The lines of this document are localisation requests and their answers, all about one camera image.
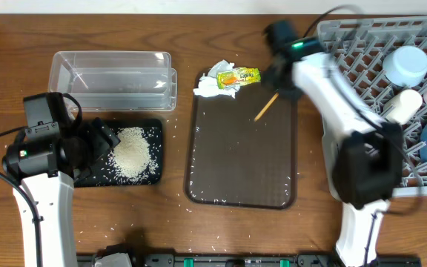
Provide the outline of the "grey dishwasher rack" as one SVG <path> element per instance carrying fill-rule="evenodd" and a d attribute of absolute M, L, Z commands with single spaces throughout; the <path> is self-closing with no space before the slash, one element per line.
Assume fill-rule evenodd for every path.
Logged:
<path fill-rule="evenodd" d="M 384 117 L 391 111 L 388 101 L 402 88 L 386 78 L 383 60 L 402 46 L 418 47 L 427 55 L 427 16 L 322 21 L 317 26 L 317 36 L 334 53 L 342 74 L 360 98 Z M 427 92 L 427 73 L 414 90 L 419 94 Z M 419 182 L 423 185 L 423 195 L 427 196 L 427 162 L 420 158 L 420 151 L 426 145 L 420 134 L 426 124 L 427 103 L 423 103 L 402 126 L 403 148 L 412 163 L 403 165 L 403 178 L 394 189 L 395 197 L 415 196 Z"/>

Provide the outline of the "white cup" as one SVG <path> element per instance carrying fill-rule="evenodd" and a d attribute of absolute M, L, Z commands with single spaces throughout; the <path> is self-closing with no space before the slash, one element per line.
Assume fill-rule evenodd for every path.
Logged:
<path fill-rule="evenodd" d="M 403 90 L 385 104 L 385 118 L 404 125 L 420 109 L 422 103 L 423 98 L 417 91 Z"/>

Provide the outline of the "dark brown serving tray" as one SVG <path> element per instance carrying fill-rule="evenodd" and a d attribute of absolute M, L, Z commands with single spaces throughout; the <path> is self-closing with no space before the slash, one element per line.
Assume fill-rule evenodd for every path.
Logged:
<path fill-rule="evenodd" d="M 284 210 L 297 198 L 297 106 L 260 83 L 195 96 L 184 191 L 195 203 Z"/>

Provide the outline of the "white tissue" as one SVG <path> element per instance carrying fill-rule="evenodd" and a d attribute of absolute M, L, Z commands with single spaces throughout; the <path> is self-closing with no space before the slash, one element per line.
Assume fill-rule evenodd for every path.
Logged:
<path fill-rule="evenodd" d="M 199 82 L 196 88 L 193 89 L 193 93 L 196 96 L 202 97 L 214 97 L 214 96 L 231 96 L 235 98 L 236 93 L 240 90 L 239 85 L 235 85 L 232 88 L 224 88 L 221 89 L 218 86 L 218 82 L 216 80 L 216 76 L 219 72 L 224 72 L 228 70 L 234 69 L 234 63 L 229 63 L 225 60 L 217 62 L 209 71 L 208 74 L 203 74 L 199 78 Z"/>

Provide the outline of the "clear plastic bin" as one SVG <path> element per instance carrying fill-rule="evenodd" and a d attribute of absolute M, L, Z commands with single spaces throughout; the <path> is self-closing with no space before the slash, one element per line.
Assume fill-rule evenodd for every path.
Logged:
<path fill-rule="evenodd" d="M 161 51 L 59 51 L 50 92 L 68 93 L 84 112 L 173 111 L 177 72 Z"/>

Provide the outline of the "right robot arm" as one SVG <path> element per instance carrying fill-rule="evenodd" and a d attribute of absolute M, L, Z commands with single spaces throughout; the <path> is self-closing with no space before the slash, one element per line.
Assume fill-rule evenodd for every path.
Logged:
<path fill-rule="evenodd" d="M 366 266 L 377 257 L 380 224 L 402 177 L 402 128 L 361 100 L 318 38 L 299 38 L 285 20 L 263 34 L 273 61 L 262 82 L 280 96 L 308 96 L 334 138 L 328 178 L 342 201 L 335 251 L 343 266 Z"/>

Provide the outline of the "pile of white rice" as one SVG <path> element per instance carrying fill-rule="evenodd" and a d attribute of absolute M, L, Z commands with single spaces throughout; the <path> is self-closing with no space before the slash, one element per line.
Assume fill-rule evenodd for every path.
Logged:
<path fill-rule="evenodd" d="M 120 143 L 105 163 L 105 177 L 115 185 L 152 185 L 162 174 L 162 131 L 159 127 L 120 128 Z"/>

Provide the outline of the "black waste tray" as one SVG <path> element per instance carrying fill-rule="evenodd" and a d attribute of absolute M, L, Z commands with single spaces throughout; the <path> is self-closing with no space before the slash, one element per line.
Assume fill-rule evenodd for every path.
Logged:
<path fill-rule="evenodd" d="M 162 175 L 163 132 L 158 119 L 108 120 L 107 126 L 121 142 L 92 167 L 77 188 L 152 185 Z"/>

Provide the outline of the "light blue small bowl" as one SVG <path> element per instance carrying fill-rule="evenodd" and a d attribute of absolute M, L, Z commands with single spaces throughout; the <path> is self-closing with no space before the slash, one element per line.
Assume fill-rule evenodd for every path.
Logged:
<path fill-rule="evenodd" d="M 383 60 L 385 77 L 400 87 L 419 85 L 427 73 L 427 55 L 413 46 L 399 47 Z"/>

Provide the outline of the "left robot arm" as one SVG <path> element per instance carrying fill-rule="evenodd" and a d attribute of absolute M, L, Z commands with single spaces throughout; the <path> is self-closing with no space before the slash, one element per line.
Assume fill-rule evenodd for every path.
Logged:
<path fill-rule="evenodd" d="M 24 98 L 26 126 L 2 158 L 19 209 L 26 266 L 77 266 L 73 231 L 75 181 L 90 176 L 119 138 L 100 119 L 71 116 L 68 93 Z"/>

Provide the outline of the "green yellow snack wrapper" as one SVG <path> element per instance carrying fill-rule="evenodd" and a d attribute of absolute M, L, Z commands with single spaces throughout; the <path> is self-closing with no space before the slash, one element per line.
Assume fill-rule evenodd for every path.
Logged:
<path fill-rule="evenodd" d="M 232 70 L 219 72 L 216 80 L 220 89 L 226 89 L 260 82 L 261 76 L 257 68 L 237 67 Z"/>

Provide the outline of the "wooden chopstick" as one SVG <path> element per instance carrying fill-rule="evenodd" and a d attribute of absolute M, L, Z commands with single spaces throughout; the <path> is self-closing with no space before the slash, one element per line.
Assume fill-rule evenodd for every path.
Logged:
<path fill-rule="evenodd" d="M 275 93 L 270 100 L 266 103 L 266 105 L 262 108 L 262 110 L 254 117 L 254 121 L 257 122 L 259 119 L 262 118 L 262 116 L 268 111 L 268 109 L 270 108 L 270 106 L 272 106 L 272 104 L 276 101 L 276 99 L 278 98 L 279 94 Z"/>

